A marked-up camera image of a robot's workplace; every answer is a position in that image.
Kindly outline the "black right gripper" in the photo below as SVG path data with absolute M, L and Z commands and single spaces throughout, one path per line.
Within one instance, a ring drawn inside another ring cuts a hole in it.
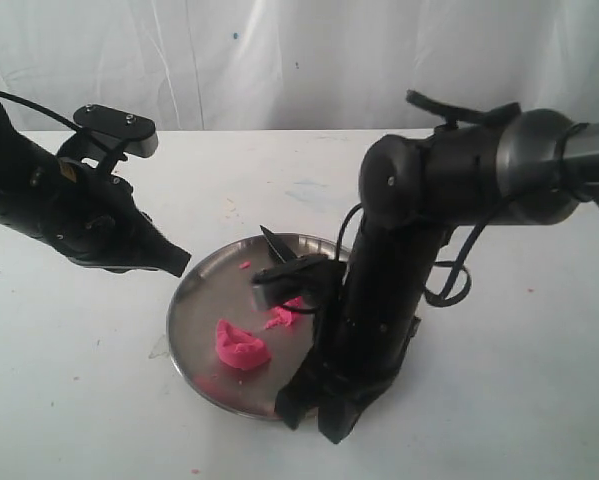
M 367 328 L 346 323 L 331 339 L 323 326 L 316 328 L 308 354 L 277 393 L 276 415 L 296 430 L 310 412 L 317 411 L 320 433 L 339 444 L 374 399 L 392 385 L 420 322 L 414 315 Z

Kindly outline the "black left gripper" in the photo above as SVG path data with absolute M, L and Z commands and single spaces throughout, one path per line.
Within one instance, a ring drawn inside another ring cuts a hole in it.
M 80 266 L 119 272 L 154 267 L 183 275 L 191 254 L 137 208 L 127 181 L 43 149 L 28 159 L 30 238 Z

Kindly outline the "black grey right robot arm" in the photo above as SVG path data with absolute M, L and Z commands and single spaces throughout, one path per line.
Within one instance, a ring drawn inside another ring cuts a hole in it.
M 599 208 L 599 123 L 540 109 L 499 125 L 451 122 L 422 140 L 387 135 L 368 149 L 358 184 L 363 216 L 349 259 L 285 266 L 316 312 L 311 348 L 277 393 L 275 413 L 296 429 L 315 412 L 332 443 L 393 384 L 419 303 L 461 300 L 452 282 L 488 225 L 554 225 L 581 203 Z M 449 282 L 429 292 L 439 252 L 460 226 L 471 232 L 445 263 Z

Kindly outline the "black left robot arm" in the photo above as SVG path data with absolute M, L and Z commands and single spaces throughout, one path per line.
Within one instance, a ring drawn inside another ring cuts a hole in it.
M 63 123 L 72 136 L 50 153 L 13 126 L 0 91 L 0 224 L 69 261 L 113 273 L 164 271 L 179 277 L 190 254 L 168 241 L 115 174 L 128 156 L 158 146 L 155 123 L 97 104 Z

